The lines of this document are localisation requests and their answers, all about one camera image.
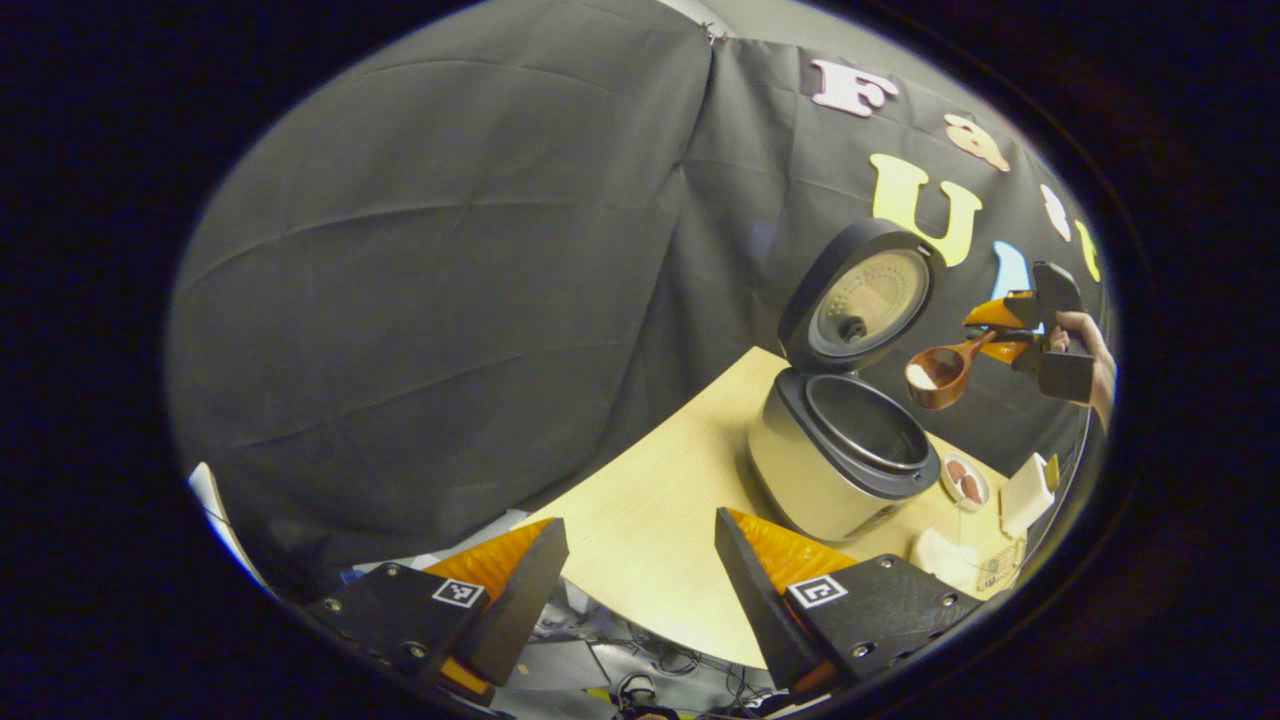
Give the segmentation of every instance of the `black fabric backdrop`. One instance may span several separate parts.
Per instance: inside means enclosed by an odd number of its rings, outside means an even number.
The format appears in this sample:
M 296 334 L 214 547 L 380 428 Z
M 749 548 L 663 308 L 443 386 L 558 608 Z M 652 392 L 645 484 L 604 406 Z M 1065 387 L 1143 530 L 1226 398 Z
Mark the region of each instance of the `black fabric backdrop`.
M 900 94 L 870 118 L 819 106 L 812 59 Z M 1070 192 L 1009 138 L 1009 173 L 961 151 L 945 113 L 972 117 L 856 47 L 709 46 L 658 3 L 495 0 L 410 35 L 288 113 L 211 197 L 165 352 L 186 469 L 209 462 L 250 556 L 300 594 L 536 507 L 750 346 L 777 350 L 809 263 L 872 211 L 873 152 L 929 174 L 925 233 L 946 231 L 943 179 L 983 209 L 864 379 L 911 407 L 902 365 L 963 338 L 995 241 L 1065 266 L 1098 314 L 1039 184 L 1088 224 Z M 1084 418 L 987 357 L 960 402 L 915 413 L 1006 474 L 1069 454 Z

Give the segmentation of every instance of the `wooden table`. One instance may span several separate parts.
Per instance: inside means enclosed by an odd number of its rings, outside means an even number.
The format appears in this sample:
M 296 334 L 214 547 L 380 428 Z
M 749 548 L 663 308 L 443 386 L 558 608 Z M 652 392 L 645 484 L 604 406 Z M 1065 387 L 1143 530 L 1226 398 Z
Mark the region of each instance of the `wooden table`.
M 714 547 L 716 509 L 774 523 L 746 448 L 746 427 L 786 360 L 754 347 L 662 425 L 613 462 L 526 518 L 564 518 L 570 556 L 562 575 L 614 612 L 696 651 L 764 667 L 760 648 Z M 938 454 L 956 448 L 929 436 Z M 978 512 L 955 506 L 934 483 L 881 527 L 831 547 L 855 560 L 909 557 L 922 530 L 978 551 L 979 562 L 1011 550 L 1000 530 L 998 492 L 1007 478 L 973 460 L 992 500 Z M 984 592 L 986 600 L 1009 582 Z

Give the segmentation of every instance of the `human hand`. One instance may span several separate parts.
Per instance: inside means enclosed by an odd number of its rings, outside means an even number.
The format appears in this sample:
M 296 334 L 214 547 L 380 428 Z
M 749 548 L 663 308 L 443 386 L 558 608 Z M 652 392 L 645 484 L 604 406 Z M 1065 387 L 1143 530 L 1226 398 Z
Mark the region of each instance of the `human hand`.
M 1084 347 L 1093 356 L 1093 386 L 1089 391 L 1089 406 L 1098 413 L 1098 419 L 1102 420 L 1102 432 L 1106 432 L 1111 423 L 1111 406 L 1115 404 L 1116 361 L 1111 357 L 1098 325 L 1087 313 L 1057 313 L 1056 316 L 1059 327 L 1048 334 L 1050 348 L 1053 352 L 1066 352 L 1070 345 L 1068 331 L 1078 333 L 1084 341 Z

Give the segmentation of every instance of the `wooden spoon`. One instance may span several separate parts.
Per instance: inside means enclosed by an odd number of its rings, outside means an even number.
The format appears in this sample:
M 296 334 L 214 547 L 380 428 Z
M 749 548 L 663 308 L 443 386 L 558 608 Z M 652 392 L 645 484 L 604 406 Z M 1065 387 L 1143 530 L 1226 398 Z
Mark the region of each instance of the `wooden spoon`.
M 942 345 L 923 350 L 906 364 L 906 391 L 925 410 L 941 410 L 964 395 L 969 384 L 969 366 L 982 346 L 996 337 L 989 329 L 960 345 Z

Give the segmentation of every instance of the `rice cooker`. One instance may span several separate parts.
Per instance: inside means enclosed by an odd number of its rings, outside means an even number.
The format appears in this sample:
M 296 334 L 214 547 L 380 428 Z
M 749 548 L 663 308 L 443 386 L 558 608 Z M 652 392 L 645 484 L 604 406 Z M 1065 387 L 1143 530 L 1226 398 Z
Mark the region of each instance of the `rice cooker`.
M 920 316 L 946 273 L 928 241 L 882 219 L 836 236 L 778 323 L 787 363 L 748 447 L 782 520 L 849 541 L 937 482 L 938 454 L 901 405 L 854 373 Z

